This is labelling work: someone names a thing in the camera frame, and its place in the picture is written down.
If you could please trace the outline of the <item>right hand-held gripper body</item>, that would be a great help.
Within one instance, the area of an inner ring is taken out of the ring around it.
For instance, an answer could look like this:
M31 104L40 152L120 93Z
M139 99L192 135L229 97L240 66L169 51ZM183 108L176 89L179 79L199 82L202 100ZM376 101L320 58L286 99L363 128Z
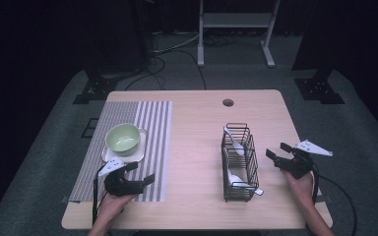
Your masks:
M331 151L319 147L308 140L296 144L293 148L293 158L287 159L278 156L278 159L275 161L275 166L291 173L295 179L300 179L303 175L313 170L311 154L333 155Z

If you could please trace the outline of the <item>black floor outlet frame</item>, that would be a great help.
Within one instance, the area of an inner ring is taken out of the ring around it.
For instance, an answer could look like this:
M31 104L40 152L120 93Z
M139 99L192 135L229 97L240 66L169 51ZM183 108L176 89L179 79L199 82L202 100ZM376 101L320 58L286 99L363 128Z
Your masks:
M95 133L97 123L98 123L97 118L90 118L85 129L82 132L81 137L84 139L91 139Z

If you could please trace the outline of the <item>black stand base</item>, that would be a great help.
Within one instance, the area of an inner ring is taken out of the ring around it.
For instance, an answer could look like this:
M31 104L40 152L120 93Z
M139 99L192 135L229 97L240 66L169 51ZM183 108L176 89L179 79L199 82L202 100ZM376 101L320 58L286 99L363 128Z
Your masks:
M296 78L294 82L302 98L318 100L321 104L344 104L342 97L328 83L332 72L332 68L322 67L311 78Z
M74 104L88 104L92 100L106 100L108 95L116 90L117 81L106 75L100 69L85 70L88 81L81 93L77 94Z

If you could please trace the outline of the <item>person's right hand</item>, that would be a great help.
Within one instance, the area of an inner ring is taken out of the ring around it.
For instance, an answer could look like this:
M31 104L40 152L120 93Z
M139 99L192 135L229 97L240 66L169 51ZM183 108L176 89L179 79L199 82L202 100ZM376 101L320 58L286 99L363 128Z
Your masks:
M313 207L313 176L306 173L300 179L295 179L291 173L283 171L288 187L294 197L294 200L301 208Z

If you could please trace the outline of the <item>person's left hand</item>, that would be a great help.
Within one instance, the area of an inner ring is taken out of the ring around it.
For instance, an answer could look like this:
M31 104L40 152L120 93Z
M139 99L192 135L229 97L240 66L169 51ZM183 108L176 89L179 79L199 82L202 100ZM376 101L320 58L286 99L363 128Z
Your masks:
M106 194L100 204L100 209L96 220L98 222L112 221L121 212L121 210L135 198L136 195L117 197Z

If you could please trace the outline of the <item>grey striped placemat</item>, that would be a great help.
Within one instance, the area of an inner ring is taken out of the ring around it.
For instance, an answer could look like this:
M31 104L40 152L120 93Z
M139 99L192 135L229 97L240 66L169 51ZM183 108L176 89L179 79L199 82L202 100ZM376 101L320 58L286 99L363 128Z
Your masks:
M142 180L153 173L156 180L137 202L162 202L165 197L166 167L171 128L171 101L106 102L95 127L84 163L69 197L70 202L91 202L96 172L105 164L105 136L116 125L129 123L146 131L145 153L139 167L128 173L129 180Z

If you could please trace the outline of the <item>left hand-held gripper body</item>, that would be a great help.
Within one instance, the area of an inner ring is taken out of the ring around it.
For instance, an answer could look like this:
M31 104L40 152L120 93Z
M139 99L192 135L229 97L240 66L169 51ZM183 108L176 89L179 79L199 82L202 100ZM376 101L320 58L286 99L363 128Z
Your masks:
M144 193L144 181L130 181L125 177L125 166L118 157L112 157L97 172L98 177L104 176L104 189L113 196L139 195Z

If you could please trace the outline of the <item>light green bowl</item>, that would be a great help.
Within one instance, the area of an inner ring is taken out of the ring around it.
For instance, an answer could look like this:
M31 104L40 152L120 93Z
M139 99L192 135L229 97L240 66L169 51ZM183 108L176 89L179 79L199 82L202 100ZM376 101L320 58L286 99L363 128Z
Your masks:
M133 154L137 150L140 140L140 130L132 124L114 126L105 136L106 146L121 156Z

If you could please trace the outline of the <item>white metal stand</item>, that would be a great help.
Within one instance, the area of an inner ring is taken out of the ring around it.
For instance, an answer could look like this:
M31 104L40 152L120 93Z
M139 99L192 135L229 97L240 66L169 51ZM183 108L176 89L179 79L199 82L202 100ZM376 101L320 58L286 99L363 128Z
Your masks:
M266 37L260 42L267 66L275 68L276 63L270 51L270 40L282 0L275 0L273 10L269 13L207 13L204 0L200 0L197 65L205 65L204 32L208 29L266 29Z

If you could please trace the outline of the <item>white square plate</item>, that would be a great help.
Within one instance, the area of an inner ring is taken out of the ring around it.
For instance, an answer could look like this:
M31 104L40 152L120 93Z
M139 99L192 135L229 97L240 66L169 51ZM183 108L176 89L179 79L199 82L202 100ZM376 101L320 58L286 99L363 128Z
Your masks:
M147 132L144 129L140 129L140 143L134 153L127 156L121 156L118 153L110 150L108 147L104 147L101 153L101 159L104 162L109 161L112 157L118 157L124 163L130 163L134 161L141 161L145 156L146 146L147 146Z

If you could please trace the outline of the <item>white dish in rack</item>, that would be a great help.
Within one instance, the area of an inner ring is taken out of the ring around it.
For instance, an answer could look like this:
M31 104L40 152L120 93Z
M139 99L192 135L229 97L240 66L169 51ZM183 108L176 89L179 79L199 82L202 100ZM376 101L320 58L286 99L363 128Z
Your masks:
M232 174L230 170L227 171L227 176L230 185L233 187L247 189L248 191L252 191L254 194L258 196L262 196L264 194L264 191L262 189L258 187L253 187L252 185L245 183L240 177Z

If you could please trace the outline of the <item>white spoon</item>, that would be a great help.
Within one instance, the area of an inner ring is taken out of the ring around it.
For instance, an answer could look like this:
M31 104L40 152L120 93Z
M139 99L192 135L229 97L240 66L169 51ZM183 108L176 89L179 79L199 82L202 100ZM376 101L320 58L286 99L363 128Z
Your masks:
M231 142L234 151L238 155L243 156L245 154L243 145L236 140L235 136L226 126L223 127L223 131L225 133L226 139Z

